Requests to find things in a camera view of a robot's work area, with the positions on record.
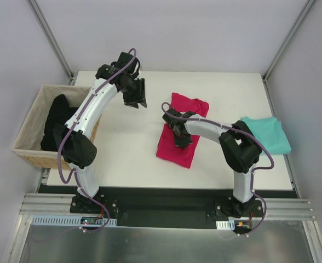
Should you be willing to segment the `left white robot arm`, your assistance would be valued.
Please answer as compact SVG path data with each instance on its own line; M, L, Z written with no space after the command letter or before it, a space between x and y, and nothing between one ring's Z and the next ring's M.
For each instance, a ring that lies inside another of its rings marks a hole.
M82 206L89 213L98 212L102 202L96 196L99 184L93 162L97 148L91 141L96 123L118 93L123 94L126 106L147 106L145 80L138 77L140 61L136 54L136 49L131 48L120 53L117 61L102 65L78 110L65 124L53 129L59 177L64 184L75 178L78 193L85 197Z

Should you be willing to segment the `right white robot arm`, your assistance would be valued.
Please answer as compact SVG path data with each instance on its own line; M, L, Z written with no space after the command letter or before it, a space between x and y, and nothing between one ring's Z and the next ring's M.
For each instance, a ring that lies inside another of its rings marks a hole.
M202 118L192 111L181 113L173 108L164 113L163 120L172 130L174 145L179 149L184 150L194 144L192 135L206 138L221 146L226 163L234 173L233 212L238 216L249 213L252 209L251 201L255 199L250 173L256 167L262 147L255 141L248 126L237 121L227 127Z

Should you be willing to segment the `pink t shirt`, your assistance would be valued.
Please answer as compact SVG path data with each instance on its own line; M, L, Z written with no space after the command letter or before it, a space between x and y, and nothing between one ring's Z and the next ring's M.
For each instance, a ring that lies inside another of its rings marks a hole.
M206 117L209 112L209 104L200 99L190 99L179 93L172 93L171 106L178 112L192 111L196 114ZM175 145L174 133L167 124L163 125L156 156L166 161L178 164L185 168L192 165L194 153L200 136L192 135L192 143L186 148L179 148Z

